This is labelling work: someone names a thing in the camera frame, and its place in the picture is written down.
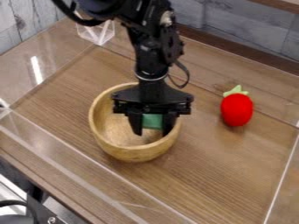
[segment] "green block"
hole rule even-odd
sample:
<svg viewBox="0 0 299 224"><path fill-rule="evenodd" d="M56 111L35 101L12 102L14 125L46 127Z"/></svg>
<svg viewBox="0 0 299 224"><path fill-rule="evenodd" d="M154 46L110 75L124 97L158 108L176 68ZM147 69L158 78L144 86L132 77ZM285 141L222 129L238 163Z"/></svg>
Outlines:
<svg viewBox="0 0 299 224"><path fill-rule="evenodd" d="M148 115L143 117L143 127L148 130L162 130L163 129L163 115Z"/></svg>

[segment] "gray wall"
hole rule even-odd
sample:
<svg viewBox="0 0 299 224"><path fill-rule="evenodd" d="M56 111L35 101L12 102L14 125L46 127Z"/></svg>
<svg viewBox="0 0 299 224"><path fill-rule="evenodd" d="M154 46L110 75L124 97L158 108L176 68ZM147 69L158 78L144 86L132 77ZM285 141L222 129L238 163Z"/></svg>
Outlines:
<svg viewBox="0 0 299 224"><path fill-rule="evenodd" d="M299 15L248 0L171 0L179 22L299 60Z"/></svg>
<svg viewBox="0 0 299 224"><path fill-rule="evenodd" d="M0 54L62 18L51 0L0 0Z"/></svg>
<svg viewBox="0 0 299 224"><path fill-rule="evenodd" d="M248 0L171 1L183 24L299 60L299 15ZM62 18L51 0L0 0L0 54Z"/></svg>

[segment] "red strawberry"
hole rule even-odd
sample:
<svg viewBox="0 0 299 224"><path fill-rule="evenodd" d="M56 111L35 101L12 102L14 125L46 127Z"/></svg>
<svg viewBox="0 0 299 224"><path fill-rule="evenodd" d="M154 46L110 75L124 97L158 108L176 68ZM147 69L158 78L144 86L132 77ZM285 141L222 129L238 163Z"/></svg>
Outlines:
<svg viewBox="0 0 299 224"><path fill-rule="evenodd" d="M231 127L246 125L254 114L254 103L248 92L242 91L242 86L238 85L223 96L220 113L224 123Z"/></svg>

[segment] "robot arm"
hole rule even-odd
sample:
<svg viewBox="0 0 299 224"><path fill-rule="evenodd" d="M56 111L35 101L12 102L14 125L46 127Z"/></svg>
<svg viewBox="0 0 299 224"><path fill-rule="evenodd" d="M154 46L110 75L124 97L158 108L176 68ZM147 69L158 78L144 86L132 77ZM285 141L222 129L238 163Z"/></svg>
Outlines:
<svg viewBox="0 0 299 224"><path fill-rule="evenodd" d="M171 88L164 79L170 67L183 55L183 42L176 29L174 9L168 0L78 0L80 8L92 17L76 17L62 0L52 0L62 11L82 25L99 25L118 19L127 28L135 47L135 76L139 85L114 93L114 112L126 114L134 132L143 135L143 116L162 115L160 129L167 135L180 115L191 113L192 95Z"/></svg>

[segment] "black cable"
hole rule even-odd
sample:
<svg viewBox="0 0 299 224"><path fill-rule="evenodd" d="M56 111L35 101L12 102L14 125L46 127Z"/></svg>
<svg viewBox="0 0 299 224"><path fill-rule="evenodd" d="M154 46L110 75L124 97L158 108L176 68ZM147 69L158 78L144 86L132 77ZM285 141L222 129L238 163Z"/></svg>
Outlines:
<svg viewBox="0 0 299 224"><path fill-rule="evenodd" d="M191 72L190 72L190 70L188 70L188 68L186 67L186 65L179 61L179 60L176 60L175 62L174 62L174 64L184 71L184 73L186 73L186 76L187 76L187 80L186 80L186 82L182 84L182 85L179 85L176 82L175 82L175 80L174 80L174 78L172 78L172 76L168 74L168 78L170 78L170 80L171 80L171 82L172 82L172 84L178 87L178 88L186 88L186 86L188 85L188 83L190 83L190 81L191 81Z"/></svg>
<svg viewBox="0 0 299 224"><path fill-rule="evenodd" d="M74 5L70 8L68 5L62 0L52 0L52 2L58 6L58 8L62 10L62 12L68 16L68 18L72 19L74 22L76 22L78 24L84 25L84 26L96 26L103 23L103 21L99 21L95 18L92 18L92 19L80 18L74 13Z"/></svg>
<svg viewBox="0 0 299 224"><path fill-rule="evenodd" d="M3 200L0 201L0 207L11 207L11 206L24 206L28 208L32 214L34 224L39 224L38 221L38 214L34 210L34 208L28 205L28 203L20 201L20 200Z"/></svg>

